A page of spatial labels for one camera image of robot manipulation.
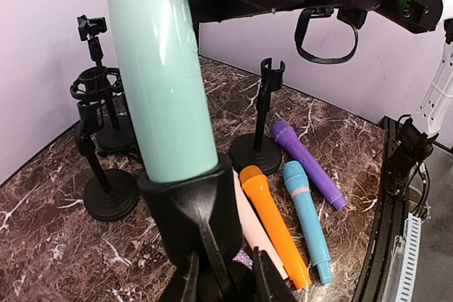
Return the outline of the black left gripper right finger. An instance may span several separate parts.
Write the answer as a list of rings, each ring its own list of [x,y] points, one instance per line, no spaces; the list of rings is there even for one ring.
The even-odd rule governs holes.
[[[254,301],[297,301],[286,283],[284,283],[270,256],[264,250],[253,249],[253,275],[256,283]]]

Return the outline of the orange microphone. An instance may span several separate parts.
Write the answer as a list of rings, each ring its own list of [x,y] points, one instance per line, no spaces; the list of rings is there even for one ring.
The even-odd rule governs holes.
[[[307,266],[270,193],[267,177],[258,166],[249,165],[241,170],[239,180],[263,222],[289,279],[298,290],[305,289],[311,285]]]

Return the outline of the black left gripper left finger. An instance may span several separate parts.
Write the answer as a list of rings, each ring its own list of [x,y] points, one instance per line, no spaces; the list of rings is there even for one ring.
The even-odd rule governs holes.
[[[174,272],[159,302],[196,302],[199,254],[193,251],[187,261]]]

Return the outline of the mint green microphone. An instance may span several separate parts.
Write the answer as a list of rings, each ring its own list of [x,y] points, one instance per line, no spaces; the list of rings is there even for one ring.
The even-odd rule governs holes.
[[[217,165],[188,0],[107,0],[147,175],[187,180]]]

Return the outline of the black tripod microphone stand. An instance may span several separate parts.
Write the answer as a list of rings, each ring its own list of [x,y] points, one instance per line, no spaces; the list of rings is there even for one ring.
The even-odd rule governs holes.
[[[95,66],[87,69],[79,74],[69,92],[77,100],[84,134],[96,136],[102,157],[122,153],[140,159],[127,100],[122,99],[124,115],[117,113],[113,102],[115,94],[124,94],[118,68]]]

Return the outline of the beige pink microphone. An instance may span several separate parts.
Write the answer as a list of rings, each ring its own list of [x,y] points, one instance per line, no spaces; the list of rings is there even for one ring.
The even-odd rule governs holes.
[[[241,222],[243,236],[245,237],[251,249],[258,248],[264,250],[270,256],[273,264],[277,268],[283,280],[288,278],[282,260],[277,254],[273,244],[271,243],[265,229],[259,221],[256,213],[254,212],[251,204],[247,200],[239,180],[238,173],[233,170],[234,176],[234,189],[236,197],[236,205]]]

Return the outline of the black stand of purple microphone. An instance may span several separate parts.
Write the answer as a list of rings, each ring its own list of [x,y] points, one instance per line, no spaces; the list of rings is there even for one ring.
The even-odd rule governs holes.
[[[272,67],[270,57],[260,63],[261,84],[256,104],[256,128],[252,134],[243,134],[231,143],[229,157],[236,172],[241,172],[249,165],[255,165],[265,175],[272,175],[280,167],[282,152],[275,141],[265,135],[265,122],[270,111],[272,93],[279,91],[283,85],[285,63]]]

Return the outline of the blue microphone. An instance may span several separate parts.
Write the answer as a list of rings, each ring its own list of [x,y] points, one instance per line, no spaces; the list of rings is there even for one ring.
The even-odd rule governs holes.
[[[289,161],[283,166],[282,176],[297,212],[311,264],[317,269],[321,283],[330,284],[333,282],[331,254],[314,206],[307,174],[300,162]]]

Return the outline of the black stand of blue microphone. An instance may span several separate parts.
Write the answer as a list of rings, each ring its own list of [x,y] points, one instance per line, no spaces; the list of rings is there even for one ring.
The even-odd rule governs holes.
[[[75,143],[93,171],[93,177],[86,183],[83,191],[84,207],[88,214],[98,221],[119,221],[132,213],[137,206],[137,180],[125,170],[103,169],[98,160],[91,135],[103,128],[103,122],[98,119],[100,104],[80,100],[77,108],[80,127]]]

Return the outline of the black stand of green microphone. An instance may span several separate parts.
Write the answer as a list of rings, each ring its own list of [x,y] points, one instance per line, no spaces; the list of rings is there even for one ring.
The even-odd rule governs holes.
[[[233,261],[243,233],[229,157],[220,154],[212,170],[179,182],[152,182],[142,173],[138,186],[176,269],[198,252],[196,301],[252,301],[253,272]]]

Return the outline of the glitter purple silver microphone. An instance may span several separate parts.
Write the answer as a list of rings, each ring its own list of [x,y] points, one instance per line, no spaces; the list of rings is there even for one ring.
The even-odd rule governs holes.
[[[253,260],[243,249],[240,249],[237,254],[233,257],[233,261],[247,267],[249,270],[253,269]]]

